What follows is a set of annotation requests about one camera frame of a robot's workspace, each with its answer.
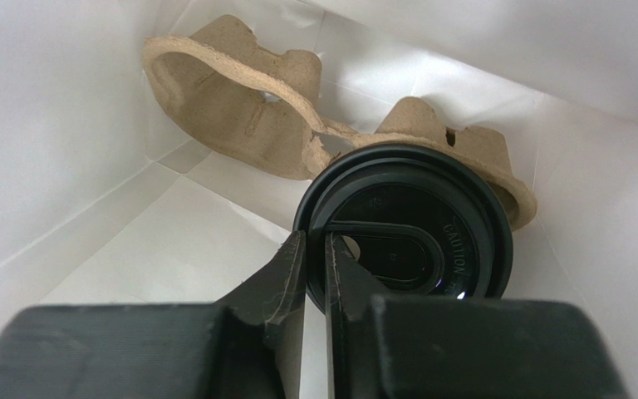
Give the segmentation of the white paper bag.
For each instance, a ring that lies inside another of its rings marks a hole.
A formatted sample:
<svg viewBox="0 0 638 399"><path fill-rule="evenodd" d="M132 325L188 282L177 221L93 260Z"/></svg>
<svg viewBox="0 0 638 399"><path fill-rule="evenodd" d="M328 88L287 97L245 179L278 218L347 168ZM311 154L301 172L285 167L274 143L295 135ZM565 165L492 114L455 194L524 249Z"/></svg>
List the white paper bag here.
<svg viewBox="0 0 638 399"><path fill-rule="evenodd" d="M537 218L509 298L569 302L638 398L638 1L0 1L0 330L39 303L203 302L262 266L307 183L213 153L160 109L147 37L243 20L321 59L319 113L401 98L506 138Z"/></svg>

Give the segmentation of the pulp cup carrier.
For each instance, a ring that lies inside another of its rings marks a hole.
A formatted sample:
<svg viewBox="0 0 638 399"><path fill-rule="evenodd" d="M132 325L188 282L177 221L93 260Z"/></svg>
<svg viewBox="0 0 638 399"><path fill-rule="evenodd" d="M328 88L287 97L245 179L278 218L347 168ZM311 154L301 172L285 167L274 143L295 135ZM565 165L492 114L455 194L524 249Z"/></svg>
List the pulp cup carrier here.
<svg viewBox="0 0 638 399"><path fill-rule="evenodd" d="M537 214L536 196L514 176L500 132L451 129L428 102L413 96L400 99L372 134L320 116L319 57L306 50L273 53L235 16L218 17L188 37L148 38L141 62L159 106L182 131L271 175L315 179L337 159L322 144L324 135L352 151L383 143L419 145L454 157L484 179L512 229Z"/></svg>

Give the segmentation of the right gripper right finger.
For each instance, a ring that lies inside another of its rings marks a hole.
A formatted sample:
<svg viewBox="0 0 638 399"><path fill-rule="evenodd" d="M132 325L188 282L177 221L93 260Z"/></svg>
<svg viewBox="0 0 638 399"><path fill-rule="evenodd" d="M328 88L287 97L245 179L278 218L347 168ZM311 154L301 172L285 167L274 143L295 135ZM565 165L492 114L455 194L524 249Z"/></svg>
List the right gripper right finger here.
<svg viewBox="0 0 638 399"><path fill-rule="evenodd" d="M389 398L387 288L353 256L344 238L325 241L325 315L331 398Z"/></svg>

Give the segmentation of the black cup lid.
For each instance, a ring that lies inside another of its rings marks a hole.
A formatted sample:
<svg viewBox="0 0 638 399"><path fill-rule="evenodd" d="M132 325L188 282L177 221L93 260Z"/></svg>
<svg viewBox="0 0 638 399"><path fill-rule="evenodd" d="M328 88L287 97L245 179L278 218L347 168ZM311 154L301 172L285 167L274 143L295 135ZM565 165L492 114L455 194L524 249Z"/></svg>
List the black cup lid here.
<svg viewBox="0 0 638 399"><path fill-rule="evenodd" d="M358 263L395 293L501 298L513 235L496 189L463 161L417 145L342 156L310 184L293 228L307 235L307 292L325 306L325 240L353 240Z"/></svg>

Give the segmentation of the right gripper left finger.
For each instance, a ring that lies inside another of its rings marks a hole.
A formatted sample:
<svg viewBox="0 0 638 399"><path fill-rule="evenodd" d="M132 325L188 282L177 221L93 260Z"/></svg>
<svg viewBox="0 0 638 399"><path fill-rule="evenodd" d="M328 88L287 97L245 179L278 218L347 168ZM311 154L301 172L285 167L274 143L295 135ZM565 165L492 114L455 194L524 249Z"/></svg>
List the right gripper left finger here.
<svg viewBox="0 0 638 399"><path fill-rule="evenodd" d="M227 318L214 397L299 396L306 248L305 233L291 233L266 265L219 299Z"/></svg>

